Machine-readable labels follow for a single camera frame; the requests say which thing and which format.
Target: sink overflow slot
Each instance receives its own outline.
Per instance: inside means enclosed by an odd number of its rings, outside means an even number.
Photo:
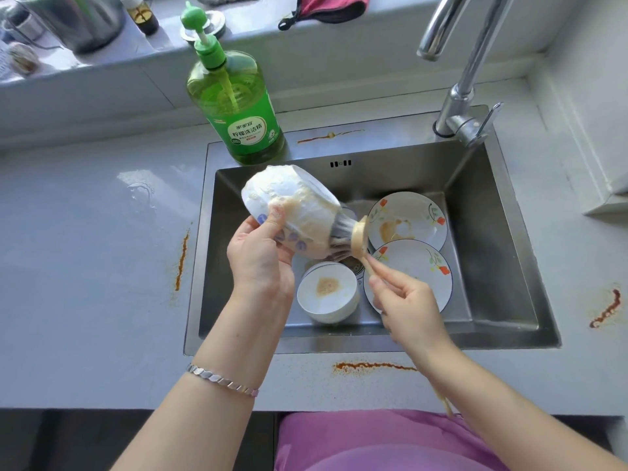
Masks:
[[[329,162],[329,166],[331,168],[342,167],[342,166],[346,167],[347,165],[349,165],[349,166],[351,165],[351,160],[344,160],[344,161],[341,161],[340,163],[338,163],[337,161],[336,162]]]

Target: floral plate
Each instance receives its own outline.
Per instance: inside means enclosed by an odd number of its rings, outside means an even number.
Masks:
[[[438,310],[443,311],[451,298],[453,281],[447,261],[432,246],[412,239],[395,240],[381,246],[373,257],[393,269],[428,283],[436,296]],[[381,309],[373,304],[375,295],[366,278],[364,293],[371,306],[381,314]]]
[[[369,240],[374,249],[399,239],[415,239],[440,250],[447,238],[443,211],[428,197],[398,191],[379,200],[369,213]]]

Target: forearm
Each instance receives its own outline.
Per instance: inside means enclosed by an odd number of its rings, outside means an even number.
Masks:
[[[457,348],[428,361],[425,375],[513,471],[628,469]]]
[[[272,315],[252,321],[244,304],[229,301],[192,363],[259,388],[283,327]],[[252,397],[185,373],[113,470],[231,470],[253,404]]]

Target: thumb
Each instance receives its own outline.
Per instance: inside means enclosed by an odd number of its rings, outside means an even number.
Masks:
[[[251,233],[251,236],[257,238],[274,239],[286,224],[286,212],[281,205],[269,205],[268,219],[262,225]]]
[[[402,299],[392,292],[388,285],[384,282],[384,280],[379,276],[371,276],[369,278],[369,284],[371,289],[375,293],[375,297],[379,299],[384,310],[388,312],[389,310],[399,306],[399,301]]]

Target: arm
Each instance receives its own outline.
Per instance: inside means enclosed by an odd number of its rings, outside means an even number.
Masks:
[[[428,285],[368,258],[384,325],[417,369],[513,471],[627,471],[628,465],[541,411],[451,341]]]
[[[231,240],[231,298],[192,363],[259,388],[294,295],[293,253],[274,241],[280,209],[258,227],[252,217]],[[120,456],[113,471],[230,470],[254,399],[185,373]]]

